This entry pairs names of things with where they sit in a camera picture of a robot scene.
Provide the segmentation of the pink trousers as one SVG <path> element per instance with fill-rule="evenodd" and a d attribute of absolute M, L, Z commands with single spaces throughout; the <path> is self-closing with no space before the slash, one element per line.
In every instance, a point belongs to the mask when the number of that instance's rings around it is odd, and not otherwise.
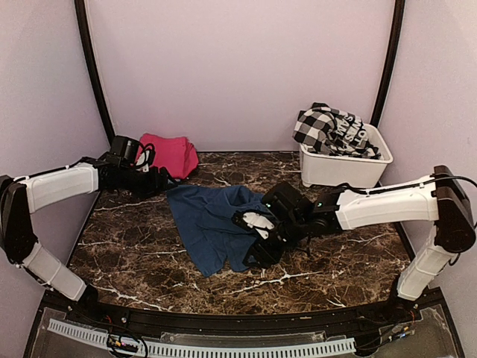
<path fill-rule="evenodd" d="M 154 146 L 155 155 L 151 166 L 158 169 L 165 167 L 174 179 L 184 180 L 198 167 L 198 154 L 185 136 L 168 139 L 143 134 L 140 142 Z"/>

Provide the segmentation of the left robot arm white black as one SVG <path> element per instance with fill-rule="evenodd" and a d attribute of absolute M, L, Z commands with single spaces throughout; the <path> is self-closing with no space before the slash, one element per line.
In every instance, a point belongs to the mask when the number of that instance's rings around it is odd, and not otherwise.
<path fill-rule="evenodd" d="M 174 186 L 164 168 L 145 171 L 130 166 L 85 157 L 72 166 L 40 174 L 1 177 L 1 249 L 7 260 L 25 270 L 40 285 L 77 302 L 75 311 L 89 325 L 105 319 L 104 307 L 97 303 L 98 291 L 65 264 L 66 243 L 56 245 L 60 234 L 77 229 L 86 218 L 86 206 L 95 193 L 126 189 L 136 197 L 154 197 Z"/>

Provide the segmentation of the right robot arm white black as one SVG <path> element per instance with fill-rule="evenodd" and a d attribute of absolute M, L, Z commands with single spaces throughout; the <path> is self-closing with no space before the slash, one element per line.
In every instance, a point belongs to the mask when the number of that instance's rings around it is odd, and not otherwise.
<path fill-rule="evenodd" d="M 381 305 L 381 318 L 397 323 L 425 288 L 460 254 L 476 243 L 476 223 L 462 182 L 444 165 L 416 180 L 370 189 L 343 183 L 315 201 L 282 182 L 265 194 L 265 212 L 248 210 L 238 220 L 257 233 L 244 259 L 250 266 L 267 268 L 278 263 L 287 248 L 302 239 L 343 233 L 387 223 L 424 224 L 428 237 L 409 266 L 398 275 L 391 299 Z"/>

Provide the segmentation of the dark blue garment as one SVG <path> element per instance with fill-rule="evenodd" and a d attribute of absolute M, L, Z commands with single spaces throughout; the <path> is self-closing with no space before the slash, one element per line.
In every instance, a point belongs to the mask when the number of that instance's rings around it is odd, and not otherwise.
<path fill-rule="evenodd" d="M 180 238 L 204 277 L 229 263 L 235 272 L 248 270 L 243 260 L 256 234 L 233 223 L 237 212 L 269 214 L 263 194 L 245 186 L 209 188 L 179 185 L 166 193 Z"/>

